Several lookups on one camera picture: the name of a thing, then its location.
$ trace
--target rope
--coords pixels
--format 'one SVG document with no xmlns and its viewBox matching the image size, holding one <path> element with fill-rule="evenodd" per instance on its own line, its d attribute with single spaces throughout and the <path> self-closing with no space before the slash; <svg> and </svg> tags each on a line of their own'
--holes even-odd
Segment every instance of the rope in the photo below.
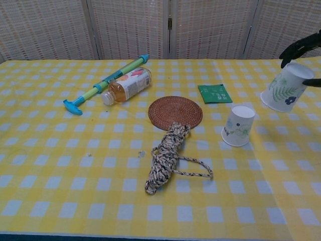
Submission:
<svg viewBox="0 0 321 241">
<path fill-rule="evenodd" d="M 153 158 L 153 165 L 145 183 L 145 191 L 148 194 L 155 194 L 159 187 L 167 183 L 172 173 L 190 177 L 213 177 L 213 171 L 204 162 L 190 157 L 180 157 L 178 155 L 178 149 L 190 131 L 190 126 L 173 123 L 173 125 L 170 126 L 169 131 L 164 135 L 159 146 L 152 149 L 151 155 Z M 205 167 L 209 174 L 189 173 L 175 170 L 176 163 L 179 159 L 198 163 Z"/>
</svg>

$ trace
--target white bottle cap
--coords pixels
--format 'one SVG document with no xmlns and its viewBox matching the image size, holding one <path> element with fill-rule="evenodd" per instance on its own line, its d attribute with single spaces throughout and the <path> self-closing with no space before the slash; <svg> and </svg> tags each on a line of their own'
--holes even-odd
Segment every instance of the white bottle cap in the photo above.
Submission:
<svg viewBox="0 0 321 241">
<path fill-rule="evenodd" d="M 105 105 L 112 105 L 115 102 L 114 96 L 112 95 L 112 93 L 110 91 L 103 92 L 101 94 L 101 99 Z"/>
</svg>

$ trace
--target green tube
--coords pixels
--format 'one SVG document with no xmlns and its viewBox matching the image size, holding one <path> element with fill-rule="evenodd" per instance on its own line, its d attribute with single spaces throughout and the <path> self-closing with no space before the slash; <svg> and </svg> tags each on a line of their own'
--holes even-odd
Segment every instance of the green tube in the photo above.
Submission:
<svg viewBox="0 0 321 241">
<path fill-rule="evenodd" d="M 135 61 L 133 62 L 130 62 L 129 64 L 127 64 L 126 66 L 122 67 L 120 69 L 120 71 L 122 72 L 122 74 L 127 74 L 129 73 L 131 70 L 137 68 L 138 66 L 140 66 L 142 63 L 144 62 L 144 59 L 143 58 L 139 58 L 139 59 L 136 59 Z"/>
<path fill-rule="evenodd" d="M 99 83 L 101 89 L 104 89 L 108 86 L 108 83 L 106 81 L 101 81 Z M 93 87 L 90 91 L 84 93 L 82 97 L 84 97 L 85 100 L 89 99 L 93 95 L 95 95 L 98 92 L 98 89 L 96 87 Z"/>
</svg>

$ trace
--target water gun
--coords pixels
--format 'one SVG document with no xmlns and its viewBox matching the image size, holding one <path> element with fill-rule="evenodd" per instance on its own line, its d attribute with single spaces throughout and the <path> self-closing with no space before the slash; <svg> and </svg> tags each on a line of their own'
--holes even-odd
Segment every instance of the water gun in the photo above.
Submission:
<svg viewBox="0 0 321 241">
<path fill-rule="evenodd" d="M 117 70 L 115 73 L 104 78 L 99 83 L 94 84 L 93 88 L 90 91 L 84 93 L 82 96 L 78 97 L 76 100 L 74 101 L 64 100 L 65 108 L 72 114 L 82 115 L 82 111 L 78 108 L 82 103 L 84 103 L 89 98 L 93 97 L 95 94 L 101 93 L 109 85 L 110 82 L 138 68 L 140 65 L 145 64 L 148 61 L 148 57 L 149 57 L 148 54 L 141 55 L 138 59 L 130 62 L 126 66 Z"/>
</svg>

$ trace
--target juice bottle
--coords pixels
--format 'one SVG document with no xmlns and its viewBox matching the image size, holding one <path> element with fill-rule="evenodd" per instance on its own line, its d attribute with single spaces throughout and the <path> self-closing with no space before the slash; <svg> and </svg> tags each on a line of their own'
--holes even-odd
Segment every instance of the juice bottle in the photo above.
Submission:
<svg viewBox="0 0 321 241">
<path fill-rule="evenodd" d="M 148 69 L 139 67 L 109 84 L 101 98 L 105 105 L 115 102 L 125 102 L 151 84 L 151 73 Z"/>
</svg>

